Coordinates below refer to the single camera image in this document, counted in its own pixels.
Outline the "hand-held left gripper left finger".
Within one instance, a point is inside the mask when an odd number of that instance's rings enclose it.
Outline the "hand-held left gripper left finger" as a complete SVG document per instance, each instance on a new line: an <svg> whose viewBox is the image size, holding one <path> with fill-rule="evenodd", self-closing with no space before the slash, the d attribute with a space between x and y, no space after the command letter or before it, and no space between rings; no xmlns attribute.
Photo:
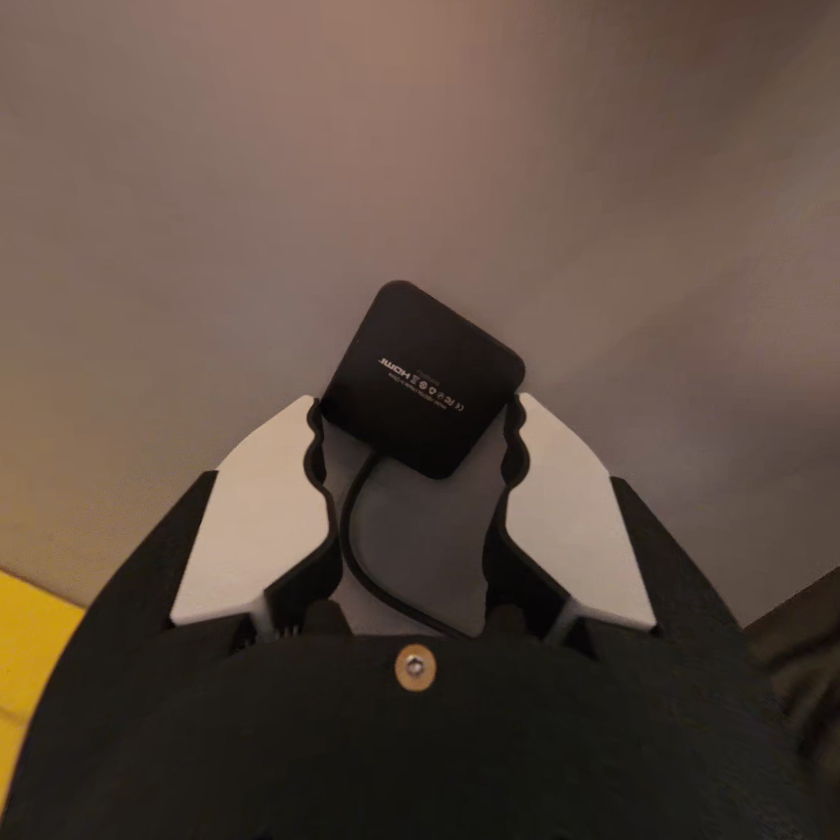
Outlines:
<svg viewBox="0 0 840 840"><path fill-rule="evenodd" d="M242 440L215 473L171 608L178 627L248 615L263 638L302 630L341 581L325 486L319 400L299 397Z"/></svg>

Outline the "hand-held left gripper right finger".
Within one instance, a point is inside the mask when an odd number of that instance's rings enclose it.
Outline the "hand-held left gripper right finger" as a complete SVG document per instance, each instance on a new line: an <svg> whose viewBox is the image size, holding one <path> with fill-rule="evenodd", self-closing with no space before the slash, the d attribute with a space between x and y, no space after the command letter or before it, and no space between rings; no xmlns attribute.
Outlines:
<svg viewBox="0 0 840 840"><path fill-rule="evenodd" d="M649 634L657 619L607 468L528 393L513 396L503 435L503 489L485 538L486 619L514 608L545 643L585 619Z"/></svg>

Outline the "black square hdmi adapter box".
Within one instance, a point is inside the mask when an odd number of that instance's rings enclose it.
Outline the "black square hdmi adapter box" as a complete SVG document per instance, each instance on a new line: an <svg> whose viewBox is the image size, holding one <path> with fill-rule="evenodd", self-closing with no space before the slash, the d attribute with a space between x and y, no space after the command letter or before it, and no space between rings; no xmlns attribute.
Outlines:
<svg viewBox="0 0 840 840"><path fill-rule="evenodd" d="M523 383L507 345L405 280L375 295L321 399L323 417L432 480L449 478Z"/></svg>

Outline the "yellow panel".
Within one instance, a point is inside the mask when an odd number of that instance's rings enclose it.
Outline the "yellow panel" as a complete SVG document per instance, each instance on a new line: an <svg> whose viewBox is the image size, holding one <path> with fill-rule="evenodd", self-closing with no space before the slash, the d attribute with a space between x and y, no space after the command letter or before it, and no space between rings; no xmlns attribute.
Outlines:
<svg viewBox="0 0 840 840"><path fill-rule="evenodd" d="M9 573L1 573L1 721L32 718L85 611Z"/></svg>

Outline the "dark cloth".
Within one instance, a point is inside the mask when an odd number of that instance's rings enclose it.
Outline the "dark cloth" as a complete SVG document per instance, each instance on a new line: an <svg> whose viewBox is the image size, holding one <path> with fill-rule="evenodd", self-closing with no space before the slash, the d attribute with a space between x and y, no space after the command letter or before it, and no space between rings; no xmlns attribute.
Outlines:
<svg viewBox="0 0 840 840"><path fill-rule="evenodd" d="M838 791L839 569L748 625L744 635L770 676L807 772Z"/></svg>

